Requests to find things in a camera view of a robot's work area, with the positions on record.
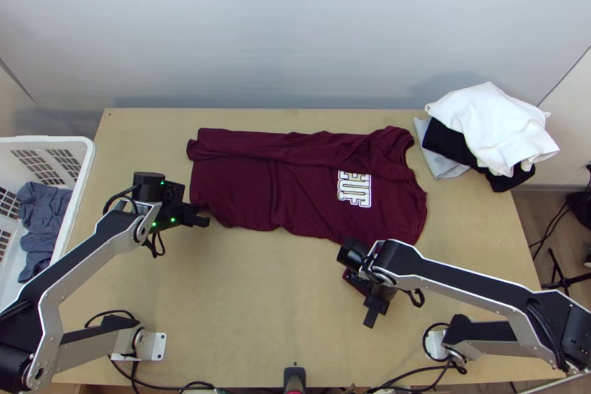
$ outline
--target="wooden table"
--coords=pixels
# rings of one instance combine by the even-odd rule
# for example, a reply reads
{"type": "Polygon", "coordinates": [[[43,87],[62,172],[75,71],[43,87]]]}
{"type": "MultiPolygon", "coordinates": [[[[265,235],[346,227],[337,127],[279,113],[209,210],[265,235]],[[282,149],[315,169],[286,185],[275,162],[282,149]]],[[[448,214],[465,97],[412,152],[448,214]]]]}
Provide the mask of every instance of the wooden table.
{"type": "MultiPolygon", "coordinates": [[[[420,111],[107,109],[95,138],[97,153],[69,247],[93,232],[104,202],[128,188],[134,171],[158,171],[187,185],[185,153],[199,127],[266,132],[365,134],[387,125],[413,135],[420,111]]],[[[482,175],[436,181],[419,146],[407,161],[428,193],[428,216],[417,247],[428,258],[513,280],[539,282],[509,192],[494,194],[482,175]]],[[[426,292],[417,309],[398,295],[374,329],[363,326],[363,297],[341,280],[338,245],[328,240],[223,228],[176,228],[163,233],[167,253],[144,248],[115,257],[62,305],[66,329],[93,314],[124,308],[147,328],[168,333],[165,358],[140,365],[140,379],[184,385],[205,380],[220,387],[278,387],[285,367],[307,370],[308,384],[375,386],[414,368],[433,365],[421,349],[423,331],[455,313],[478,320],[493,313],[426,292]]],[[[430,384],[436,372],[408,379],[430,384]]],[[[443,383],[485,383],[560,377],[541,360],[485,356],[468,374],[448,371],[443,383]]],[[[58,374],[54,381],[128,384],[107,358],[58,374]]]]}

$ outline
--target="plastic basket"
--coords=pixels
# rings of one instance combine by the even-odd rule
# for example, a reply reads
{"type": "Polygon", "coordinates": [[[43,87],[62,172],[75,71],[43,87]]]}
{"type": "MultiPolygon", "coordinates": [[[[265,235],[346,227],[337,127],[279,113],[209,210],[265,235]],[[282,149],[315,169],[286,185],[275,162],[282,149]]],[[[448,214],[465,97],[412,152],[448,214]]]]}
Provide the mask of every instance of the plastic basket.
{"type": "Polygon", "coordinates": [[[21,249],[27,229],[18,219],[16,193],[30,181],[72,189],[53,264],[64,255],[94,156],[95,144],[86,137],[0,137],[0,310],[23,287],[17,278],[27,258],[21,249]]]}

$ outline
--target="metal bracket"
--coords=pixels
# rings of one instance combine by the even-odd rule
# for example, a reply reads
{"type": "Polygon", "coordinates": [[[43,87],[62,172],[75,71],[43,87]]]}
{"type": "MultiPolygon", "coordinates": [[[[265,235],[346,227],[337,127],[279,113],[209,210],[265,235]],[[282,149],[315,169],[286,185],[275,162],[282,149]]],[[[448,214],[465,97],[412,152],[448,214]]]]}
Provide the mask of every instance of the metal bracket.
{"type": "Polygon", "coordinates": [[[114,361],[159,361],[164,359],[164,350],[166,349],[166,334],[153,333],[142,330],[135,338],[136,357],[124,356],[122,354],[111,354],[111,360],[114,361]]]}

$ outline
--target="white wall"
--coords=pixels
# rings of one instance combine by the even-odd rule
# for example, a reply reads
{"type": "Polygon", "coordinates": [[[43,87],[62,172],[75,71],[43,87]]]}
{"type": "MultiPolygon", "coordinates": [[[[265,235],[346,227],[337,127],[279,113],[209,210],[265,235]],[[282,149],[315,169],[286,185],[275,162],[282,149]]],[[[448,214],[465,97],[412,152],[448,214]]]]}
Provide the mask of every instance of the white wall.
{"type": "Polygon", "coordinates": [[[586,47],[589,4],[0,0],[0,57],[56,112],[417,108],[487,80],[538,103],[586,47]]]}
{"type": "Polygon", "coordinates": [[[591,50],[548,95],[540,109],[552,112],[546,129],[560,146],[540,163],[527,184],[586,185],[591,163],[591,50]]]}

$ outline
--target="black cable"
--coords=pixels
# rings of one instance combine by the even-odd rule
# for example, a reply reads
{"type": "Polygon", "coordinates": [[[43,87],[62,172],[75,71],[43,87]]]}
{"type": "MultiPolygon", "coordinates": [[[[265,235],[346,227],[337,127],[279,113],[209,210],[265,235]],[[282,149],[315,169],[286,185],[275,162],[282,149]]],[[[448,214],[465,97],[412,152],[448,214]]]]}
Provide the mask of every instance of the black cable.
{"type": "Polygon", "coordinates": [[[544,231],[544,235],[542,235],[542,238],[540,240],[538,240],[537,242],[532,243],[530,245],[530,248],[533,248],[534,246],[539,245],[540,243],[544,242],[549,237],[548,231],[550,230],[550,226],[552,226],[552,224],[556,221],[556,218],[560,215],[560,213],[564,210],[564,208],[566,208],[566,206],[567,206],[567,202],[564,202],[564,205],[562,205],[562,207],[558,210],[556,215],[552,218],[552,220],[546,226],[546,230],[544,231]]]}
{"type": "MultiPolygon", "coordinates": [[[[591,165],[587,165],[587,170],[591,174],[591,165]]],[[[589,191],[590,188],[591,188],[591,177],[589,177],[589,182],[587,182],[587,186],[585,186],[585,189],[583,190],[583,192],[589,191]]],[[[544,246],[544,243],[546,242],[546,240],[548,240],[548,238],[556,230],[556,226],[558,226],[558,222],[560,222],[560,220],[562,219],[562,217],[564,217],[566,214],[568,214],[570,212],[570,209],[567,209],[565,212],[562,212],[567,207],[567,204],[568,204],[568,202],[564,202],[564,205],[562,205],[562,207],[558,210],[558,212],[556,213],[556,215],[548,223],[548,225],[546,226],[546,230],[544,231],[544,235],[542,236],[542,238],[540,240],[538,240],[537,242],[534,242],[534,243],[532,243],[530,245],[530,248],[533,248],[534,246],[539,245],[538,248],[536,249],[536,252],[533,255],[533,259],[534,260],[538,256],[539,252],[542,250],[542,247],[544,246]]]]}
{"type": "Polygon", "coordinates": [[[567,366],[567,360],[564,357],[564,351],[562,350],[562,346],[556,340],[556,337],[554,336],[554,332],[550,328],[548,321],[544,318],[544,316],[542,315],[542,312],[540,312],[540,310],[536,306],[532,305],[531,303],[528,303],[525,306],[525,309],[527,310],[527,312],[529,314],[531,314],[531,316],[540,325],[540,327],[544,331],[544,334],[546,335],[546,337],[550,341],[550,344],[552,345],[552,351],[554,352],[554,355],[556,356],[556,366],[558,368],[560,368],[561,370],[563,370],[564,372],[567,372],[568,366],[567,366]]]}
{"type": "Polygon", "coordinates": [[[139,211],[137,210],[137,205],[135,203],[135,201],[128,197],[127,194],[129,194],[131,191],[135,190],[136,188],[139,188],[140,185],[133,185],[131,188],[127,188],[125,191],[121,191],[116,193],[115,195],[113,195],[111,198],[109,198],[106,203],[105,206],[103,207],[103,215],[105,215],[107,212],[109,212],[109,208],[111,207],[111,205],[113,204],[113,202],[118,199],[118,198],[124,198],[125,200],[128,200],[129,202],[131,202],[131,204],[134,207],[134,211],[137,214],[139,211]]]}
{"type": "Polygon", "coordinates": [[[550,238],[550,236],[553,234],[554,230],[556,229],[556,226],[558,226],[558,222],[560,220],[562,220],[562,217],[564,217],[565,215],[567,215],[570,212],[570,209],[567,209],[565,212],[562,213],[562,215],[556,220],[556,222],[554,223],[554,226],[552,227],[552,229],[550,230],[550,232],[548,233],[548,235],[545,235],[542,240],[539,240],[539,246],[536,249],[536,252],[533,254],[533,258],[532,260],[535,260],[536,257],[538,256],[539,252],[542,250],[542,247],[544,246],[544,243],[546,242],[546,240],[548,240],[548,238],[550,238]]]}
{"type": "Polygon", "coordinates": [[[428,334],[431,332],[431,330],[434,327],[438,327],[438,326],[446,326],[449,327],[449,323],[444,323],[444,322],[439,322],[439,323],[434,323],[432,324],[430,327],[428,327],[427,329],[425,329],[425,332],[423,333],[423,351],[425,351],[425,354],[431,359],[431,360],[435,360],[435,361],[439,361],[439,362],[443,362],[443,361],[448,361],[449,360],[449,356],[446,356],[444,359],[436,359],[435,357],[433,357],[431,355],[431,353],[427,350],[427,336],[428,334]]]}
{"type": "Polygon", "coordinates": [[[160,236],[160,231],[158,231],[156,233],[156,236],[158,237],[158,241],[160,242],[160,250],[161,252],[156,252],[157,256],[163,256],[164,254],[166,254],[166,248],[164,247],[164,242],[162,241],[162,237],[160,236]]]}
{"type": "MultiPolygon", "coordinates": [[[[93,316],[91,319],[89,319],[85,324],[84,327],[88,328],[90,327],[90,324],[98,319],[99,317],[102,316],[106,316],[109,314],[113,314],[113,313],[124,313],[126,314],[130,319],[132,320],[136,320],[136,318],[134,317],[134,315],[132,313],[130,313],[127,310],[124,309],[113,309],[113,310],[107,310],[104,311],[102,313],[99,313],[95,316],[93,316]]],[[[135,340],[133,340],[131,342],[131,346],[135,352],[135,340]]],[[[117,365],[114,361],[111,360],[111,356],[107,356],[109,358],[109,361],[111,362],[111,364],[113,365],[113,367],[119,372],[119,374],[121,374],[123,377],[125,377],[127,380],[129,380],[131,382],[131,388],[134,391],[134,394],[141,394],[139,389],[137,388],[137,385],[146,387],[146,388],[152,388],[153,390],[162,390],[162,391],[178,391],[179,394],[183,394],[185,391],[194,391],[194,390],[215,390],[216,387],[214,385],[212,385],[211,383],[208,383],[206,381],[192,381],[191,383],[187,383],[184,387],[163,387],[163,386],[159,386],[159,385],[153,385],[153,384],[149,384],[149,383],[145,383],[144,381],[138,380],[136,377],[137,374],[137,367],[140,366],[140,361],[134,361],[133,364],[131,365],[131,374],[127,374],[125,371],[123,371],[119,365],[117,365]]]]}
{"type": "MultiPolygon", "coordinates": [[[[127,380],[129,380],[129,381],[132,380],[131,376],[129,374],[127,374],[125,371],[123,371],[119,367],[119,365],[117,365],[112,360],[110,360],[110,362],[113,365],[113,367],[119,372],[119,374],[121,374],[123,377],[127,378],[127,380]]],[[[208,383],[206,381],[192,381],[191,383],[187,383],[184,387],[161,387],[158,385],[145,383],[144,381],[138,380],[137,378],[134,378],[134,382],[135,382],[135,384],[138,384],[138,385],[146,387],[146,388],[152,388],[153,390],[162,390],[162,391],[215,390],[216,389],[216,387],[214,385],[212,385],[211,383],[208,383]],[[199,384],[200,386],[199,387],[190,387],[191,385],[194,385],[194,384],[199,384]]]]}
{"type": "Polygon", "coordinates": [[[438,375],[438,377],[435,379],[435,381],[430,384],[427,387],[424,388],[420,388],[418,390],[414,390],[412,388],[405,388],[405,387],[395,387],[393,389],[397,390],[397,391],[404,391],[406,393],[412,393],[412,394],[418,394],[418,393],[424,393],[425,391],[429,391],[433,388],[435,388],[435,386],[440,382],[440,380],[442,379],[442,377],[444,376],[445,372],[450,368],[453,367],[455,370],[457,370],[458,373],[464,375],[466,374],[468,371],[466,371],[465,368],[462,368],[460,366],[458,366],[452,359],[451,356],[449,356],[447,363],[445,363],[444,365],[440,365],[440,366],[436,366],[436,367],[424,367],[424,368],[418,368],[416,370],[412,370],[412,371],[408,371],[407,373],[402,374],[401,376],[398,377],[394,377],[390,380],[388,380],[386,383],[380,385],[379,387],[375,387],[375,388],[370,388],[366,391],[367,394],[373,394],[379,390],[385,390],[387,388],[390,388],[394,383],[396,383],[397,381],[402,380],[403,378],[412,376],[414,374],[418,374],[418,373],[424,373],[425,371],[435,371],[435,370],[441,370],[441,373],[438,375]]]}
{"type": "Polygon", "coordinates": [[[92,316],[90,318],[90,320],[88,320],[85,324],[84,324],[84,328],[88,328],[90,327],[90,324],[98,319],[99,317],[104,317],[104,316],[108,316],[109,314],[117,314],[117,313],[123,313],[126,316],[128,316],[131,320],[137,320],[134,315],[132,313],[130,313],[128,310],[124,310],[124,309],[111,309],[108,311],[103,311],[102,313],[98,313],[96,316],[92,316]]]}

